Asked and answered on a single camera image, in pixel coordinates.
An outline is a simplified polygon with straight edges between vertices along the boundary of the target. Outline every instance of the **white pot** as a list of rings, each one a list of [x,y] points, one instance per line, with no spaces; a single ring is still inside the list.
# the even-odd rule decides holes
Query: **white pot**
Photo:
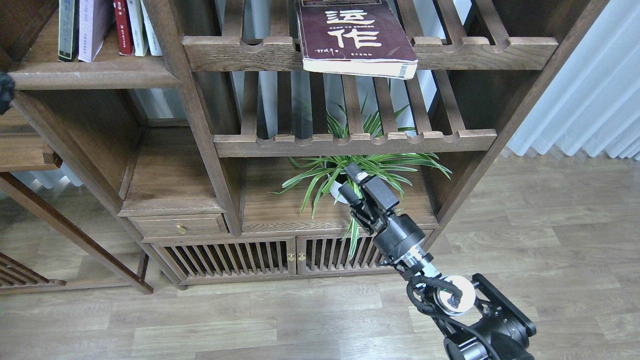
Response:
[[[333,184],[331,185],[331,188],[329,189],[329,192],[331,192],[331,195],[333,195],[334,199],[338,199],[338,201],[343,204],[349,204],[347,202],[347,199],[345,199],[344,196],[340,194],[340,191],[338,191],[340,186],[342,186],[342,184],[338,183],[337,181],[334,181]]]

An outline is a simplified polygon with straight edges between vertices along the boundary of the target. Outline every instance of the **white curtain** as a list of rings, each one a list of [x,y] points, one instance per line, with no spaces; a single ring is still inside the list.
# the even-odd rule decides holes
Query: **white curtain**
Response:
[[[640,160],[639,34],[640,1],[612,0],[507,147]]]

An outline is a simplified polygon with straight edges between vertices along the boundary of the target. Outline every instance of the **wooden floor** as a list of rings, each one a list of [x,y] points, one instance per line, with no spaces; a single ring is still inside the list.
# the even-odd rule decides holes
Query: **wooden floor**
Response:
[[[132,251],[83,188],[40,193],[105,247]],[[0,251],[63,263],[64,252],[42,245],[52,231],[8,203],[0,200],[3,246],[33,248]],[[432,248],[434,264],[485,274],[535,321],[536,359],[638,359],[639,210],[638,162],[499,158]],[[446,359],[396,274],[178,291],[152,265],[148,279],[153,295],[0,297],[0,359]]]

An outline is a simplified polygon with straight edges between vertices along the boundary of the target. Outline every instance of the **cabinet door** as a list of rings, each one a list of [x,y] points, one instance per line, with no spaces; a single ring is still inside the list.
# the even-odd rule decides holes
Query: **cabinet door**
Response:
[[[296,275],[295,245],[294,238],[153,244],[184,285]]]
[[[351,239],[336,236],[299,236],[296,240],[298,275],[338,276],[395,271],[390,266],[378,266],[382,255],[373,237],[358,239],[353,259],[348,259]]]

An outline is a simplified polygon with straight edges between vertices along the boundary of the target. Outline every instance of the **chinese characters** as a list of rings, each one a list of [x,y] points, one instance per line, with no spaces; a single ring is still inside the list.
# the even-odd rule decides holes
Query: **chinese characters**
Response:
[[[338,46],[344,48],[344,38],[353,39],[353,43],[356,49],[361,47],[380,47],[382,43],[376,42],[379,31],[360,31],[358,28],[373,28],[375,20],[365,19],[366,13],[364,10],[340,10],[337,11],[325,11],[327,20],[326,23],[332,24],[349,24],[351,26],[335,26],[331,27],[327,34],[336,37]]]

